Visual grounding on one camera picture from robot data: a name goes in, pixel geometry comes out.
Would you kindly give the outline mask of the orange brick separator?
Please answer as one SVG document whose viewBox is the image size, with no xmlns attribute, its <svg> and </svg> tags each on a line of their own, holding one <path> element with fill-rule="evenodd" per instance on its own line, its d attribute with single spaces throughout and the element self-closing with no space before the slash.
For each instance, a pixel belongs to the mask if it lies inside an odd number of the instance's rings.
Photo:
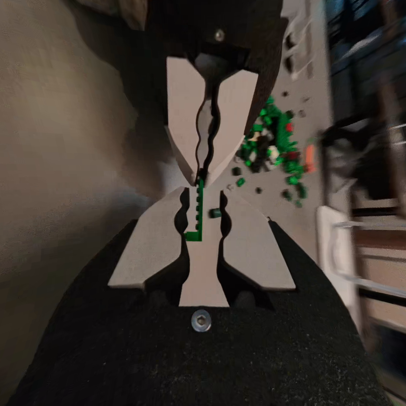
<svg viewBox="0 0 406 406">
<path fill-rule="evenodd" d="M 304 171 L 305 173 L 313 173 L 316 170 L 315 166 L 315 145 L 308 144 L 304 151 Z"/>
</svg>

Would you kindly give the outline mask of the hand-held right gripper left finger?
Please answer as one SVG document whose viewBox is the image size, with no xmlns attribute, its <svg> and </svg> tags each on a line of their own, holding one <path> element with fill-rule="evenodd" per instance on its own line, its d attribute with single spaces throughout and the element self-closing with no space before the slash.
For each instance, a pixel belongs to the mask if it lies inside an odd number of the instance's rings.
<svg viewBox="0 0 406 406">
<path fill-rule="evenodd" d="M 178 306 L 190 272 L 185 240 L 189 188 L 179 187 L 150 206 L 138 219 L 109 279 L 110 288 L 164 292 Z"/>
</svg>

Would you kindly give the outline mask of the pile of lego pieces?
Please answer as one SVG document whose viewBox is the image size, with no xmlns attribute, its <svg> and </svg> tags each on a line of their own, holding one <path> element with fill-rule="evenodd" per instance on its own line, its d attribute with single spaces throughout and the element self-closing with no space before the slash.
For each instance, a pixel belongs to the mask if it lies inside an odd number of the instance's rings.
<svg viewBox="0 0 406 406">
<path fill-rule="evenodd" d="M 249 133 L 244 136 L 234 159 L 252 174 L 281 168 L 286 174 L 287 185 L 287 189 L 283 190 L 281 195 L 285 200 L 294 202 L 296 207 L 301 208 L 303 201 L 308 197 L 308 189 L 303 182 L 303 177 L 308 173 L 305 173 L 303 166 L 305 149 L 299 150 L 297 142 L 292 140 L 294 117 L 293 110 L 281 110 L 270 95 Z M 293 132 L 285 130 L 287 123 L 293 124 Z"/>
</svg>

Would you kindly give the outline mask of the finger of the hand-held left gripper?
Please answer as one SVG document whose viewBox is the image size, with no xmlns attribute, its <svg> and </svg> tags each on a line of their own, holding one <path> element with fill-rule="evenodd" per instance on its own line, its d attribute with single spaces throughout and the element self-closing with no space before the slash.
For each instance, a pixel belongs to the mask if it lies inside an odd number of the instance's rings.
<svg viewBox="0 0 406 406">
<path fill-rule="evenodd" d="M 239 70 L 219 85 L 216 99 L 219 127 L 212 141 L 205 187 L 224 172 L 242 143 L 257 79 L 257 73 Z"/>
<path fill-rule="evenodd" d="M 183 176 L 194 186 L 199 171 L 197 117 L 205 101 L 206 82 L 188 59 L 167 57 L 166 84 L 166 132 Z"/>
</svg>

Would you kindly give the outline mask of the long green lego strip assembly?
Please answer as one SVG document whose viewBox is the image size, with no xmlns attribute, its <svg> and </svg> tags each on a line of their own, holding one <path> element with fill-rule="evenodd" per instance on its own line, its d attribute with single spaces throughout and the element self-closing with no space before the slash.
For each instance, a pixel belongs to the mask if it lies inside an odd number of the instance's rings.
<svg viewBox="0 0 406 406">
<path fill-rule="evenodd" d="M 185 240 L 189 242 L 201 242 L 203 237 L 203 198 L 204 198 L 204 180 L 198 175 L 196 180 L 196 225 L 195 231 L 186 231 Z"/>
</svg>

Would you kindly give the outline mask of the glass partition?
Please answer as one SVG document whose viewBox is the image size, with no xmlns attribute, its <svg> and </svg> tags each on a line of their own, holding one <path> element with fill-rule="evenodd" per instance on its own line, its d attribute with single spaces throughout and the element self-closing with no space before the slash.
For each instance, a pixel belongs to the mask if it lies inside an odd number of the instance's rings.
<svg viewBox="0 0 406 406">
<path fill-rule="evenodd" d="M 405 75 L 406 2 L 338 1 L 328 21 L 331 77 L 354 69 L 362 76 L 389 71 Z"/>
</svg>

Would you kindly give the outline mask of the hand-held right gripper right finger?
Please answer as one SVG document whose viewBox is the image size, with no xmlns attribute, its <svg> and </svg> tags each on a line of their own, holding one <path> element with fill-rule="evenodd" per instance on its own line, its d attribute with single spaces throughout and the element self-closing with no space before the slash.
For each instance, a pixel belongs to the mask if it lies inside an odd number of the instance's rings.
<svg viewBox="0 0 406 406">
<path fill-rule="evenodd" d="M 270 307 L 269 293 L 296 284 L 268 218 L 235 192 L 221 191 L 217 278 L 230 307 Z"/>
</svg>

